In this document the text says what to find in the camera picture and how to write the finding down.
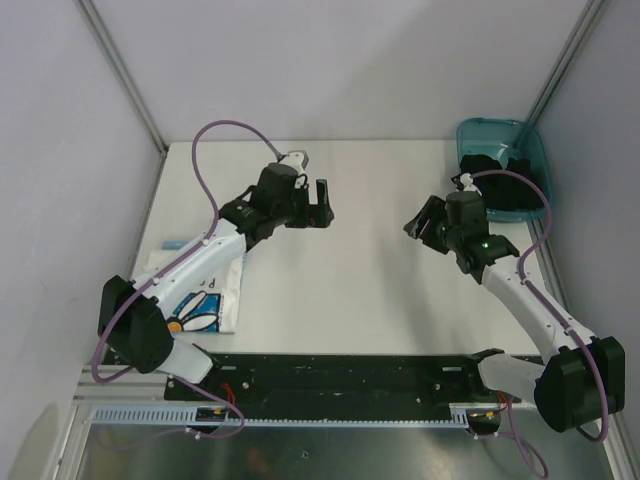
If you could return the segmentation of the black t-shirt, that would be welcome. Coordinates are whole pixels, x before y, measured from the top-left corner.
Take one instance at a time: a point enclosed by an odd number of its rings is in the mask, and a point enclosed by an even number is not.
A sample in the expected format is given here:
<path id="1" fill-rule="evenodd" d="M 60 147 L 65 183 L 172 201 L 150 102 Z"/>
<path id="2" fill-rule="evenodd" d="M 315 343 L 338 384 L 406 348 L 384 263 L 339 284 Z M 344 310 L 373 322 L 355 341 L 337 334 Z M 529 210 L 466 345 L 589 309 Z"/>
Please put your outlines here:
<path id="1" fill-rule="evenodd" d="M 504 170 L 517 173 L 540 188 L 539 178 L 534 173 L 531 161 L 527 158 L 512 158 L 503 167 L 499 161 L 485 154 L 464 155 L 460 162 L 462 174 L 476 174 L 489 170 Z M 486 198 L 485 206 L 501 211 L 532 211 L 543 207 L 543 202 L 534 190 L 524 182 L 508 175 L 494 174 L 475 179 Z"/>

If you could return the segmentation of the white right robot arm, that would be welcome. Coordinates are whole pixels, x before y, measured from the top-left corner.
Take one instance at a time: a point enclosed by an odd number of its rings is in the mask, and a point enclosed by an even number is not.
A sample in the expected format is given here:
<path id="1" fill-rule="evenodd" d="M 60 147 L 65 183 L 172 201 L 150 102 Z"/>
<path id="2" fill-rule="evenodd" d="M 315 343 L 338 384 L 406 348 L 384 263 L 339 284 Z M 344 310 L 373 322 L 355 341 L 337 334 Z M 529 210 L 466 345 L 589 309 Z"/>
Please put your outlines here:
<path id="1" fill-rule="evenodd" d="M 624 408 L 621 343 L 612 336 L 597 337 L 531 281 L 517 248 L 491 233 L 478 193 L 432 195 L 403 229 L 432 250 L 453 253 L 461 272 L 507 308 L 542 359 L 536 365 L 506 353 L 489 355 L 461 376 L 469 399 L 484 401 L 500 390 L 534 404 L 556 432 L 607 421 Z"/>

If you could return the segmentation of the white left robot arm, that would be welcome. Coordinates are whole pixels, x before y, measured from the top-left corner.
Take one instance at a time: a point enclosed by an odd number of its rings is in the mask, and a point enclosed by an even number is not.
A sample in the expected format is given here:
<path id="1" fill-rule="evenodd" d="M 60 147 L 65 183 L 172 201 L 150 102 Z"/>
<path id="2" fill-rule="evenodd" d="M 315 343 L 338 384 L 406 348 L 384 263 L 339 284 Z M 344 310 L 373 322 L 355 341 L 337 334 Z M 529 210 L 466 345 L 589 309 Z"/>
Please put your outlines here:
<path id="1" fill-rule="evenodd" d="M 186 380 L 197 398 L 214 397 L 221 376 L 212 369 L 213 359 L 174 336 L 168 326 L 170 314 L 199 281 L 271 237 L 276 228 L 328 227 L 334 213 L 326 180 L 317 180 L 316 196 L 312 202 L 302 165 L 290 160 L 268 164 L 256 184 L 217 210 L 209 229 L 173 257 L 135 280 L 115 275 L 104 284 L 97 328 L 100 347 L 114 350 L 129 370 L 162 371 Z"/>

